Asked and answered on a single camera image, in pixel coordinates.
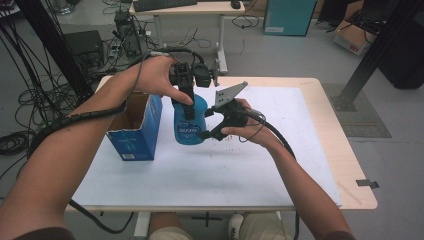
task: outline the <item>table leg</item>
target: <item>table leg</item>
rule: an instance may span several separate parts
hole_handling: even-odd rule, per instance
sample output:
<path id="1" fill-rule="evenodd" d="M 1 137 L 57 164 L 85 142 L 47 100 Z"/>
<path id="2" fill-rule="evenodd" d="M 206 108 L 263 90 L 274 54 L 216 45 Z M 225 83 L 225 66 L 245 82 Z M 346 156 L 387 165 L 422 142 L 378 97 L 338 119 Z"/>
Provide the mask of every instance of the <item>table leg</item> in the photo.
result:
<path id="1" fill-rule="evenodd" d="M 160 24 L 160 17 L 158 15 L 153 15 L 153 19 L 155 21 L 155 27 L 156 27 L 156 35 L 159 42 L 159 47 L 163 48 L 163 39 L 162 39 L 162 26 Z"/>
<path id="2" fill-rule="evenodd" d="M 150 212 L 139 212 L 131 240 L 145 240 L 149 232 Z"/>
<path id="3" fill-rule="evenodd" d="M 221 74 L 228 73 L 227 69 L 227 61 L 225 60 L 225 52 L 224 52 L 224 15 L 219 16 L 219 42 L 217 43 L 218 47 L 218 64 L 219 64 L 219 72 Z"/>

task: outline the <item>mouse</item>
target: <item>mouse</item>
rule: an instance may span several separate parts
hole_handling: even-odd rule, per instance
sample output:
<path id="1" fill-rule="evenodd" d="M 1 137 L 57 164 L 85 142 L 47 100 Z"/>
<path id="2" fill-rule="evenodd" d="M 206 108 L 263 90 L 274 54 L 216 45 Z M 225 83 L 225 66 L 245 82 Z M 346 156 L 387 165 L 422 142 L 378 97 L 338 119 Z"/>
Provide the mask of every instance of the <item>mouse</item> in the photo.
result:
<path id="1" fill-rule="evenodd" d="M 231 1 L 231 7 L 233 9 L 240 9 L 240 2 L 239 1 Z"/>

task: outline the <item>bottle label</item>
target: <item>bottle label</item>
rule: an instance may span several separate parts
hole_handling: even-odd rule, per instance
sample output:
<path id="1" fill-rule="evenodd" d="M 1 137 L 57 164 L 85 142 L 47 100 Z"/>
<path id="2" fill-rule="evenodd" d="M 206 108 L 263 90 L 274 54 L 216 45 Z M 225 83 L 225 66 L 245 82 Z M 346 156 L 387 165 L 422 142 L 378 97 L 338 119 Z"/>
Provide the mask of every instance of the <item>bottle label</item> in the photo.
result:
<path id="1" fill-rule="evenodd" d="M 201 129 L 199 126 L 189 122 L 179 122 L 177 126 L 178 134 L 185 139 L 197 139 L 197 133 L 199 133 L 200 131 Z"/>

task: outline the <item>black metal pole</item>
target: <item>black metal pole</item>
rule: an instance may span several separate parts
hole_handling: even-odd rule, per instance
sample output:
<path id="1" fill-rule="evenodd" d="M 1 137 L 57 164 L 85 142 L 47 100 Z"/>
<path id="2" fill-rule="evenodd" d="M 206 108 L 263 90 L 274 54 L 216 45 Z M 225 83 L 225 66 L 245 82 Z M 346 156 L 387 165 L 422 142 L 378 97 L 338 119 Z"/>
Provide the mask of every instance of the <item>black metal pole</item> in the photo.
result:
<path id="1" fill-rule="evenodd" d="M 75 91 L 79 101 L 84 102 L 90 98 L 93 90 L 85 81 L 78 65 L 69 53 L 62 34 L 55 27 L 41 1 L 15 0 L 15 2 Z"/>
<path id="2" fill-rule="evenodd" d="M 353 102 L 361 89 L 365 86 L 375 69 L 378 67 L 386 51 L 402 34 L 406 26 L 424 4 L 424 0 L 400 0 L 396 9 L 384 25 L 383 30 L 375 39 L 367 53 L 365 53 L 349 82 L 340 95 L 333 98 L 333 105 L 337 111 L 351 111 L 355 109 Z"/>

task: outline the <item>shoe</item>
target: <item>shoe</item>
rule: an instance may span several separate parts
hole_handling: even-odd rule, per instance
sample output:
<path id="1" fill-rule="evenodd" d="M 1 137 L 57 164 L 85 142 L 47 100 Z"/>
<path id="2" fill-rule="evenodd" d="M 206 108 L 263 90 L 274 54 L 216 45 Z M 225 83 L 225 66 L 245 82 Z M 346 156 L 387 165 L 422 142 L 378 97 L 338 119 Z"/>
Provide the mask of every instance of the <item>shoe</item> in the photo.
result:
<path id="1" fill-rule="evenodd" d="M 243 219 L 244 217 L 238 213 L 231 216 L 230 221 L 228 223 L 228 234 L 230 236 L 230 240 L 239 239 L 239 232 Z"/>

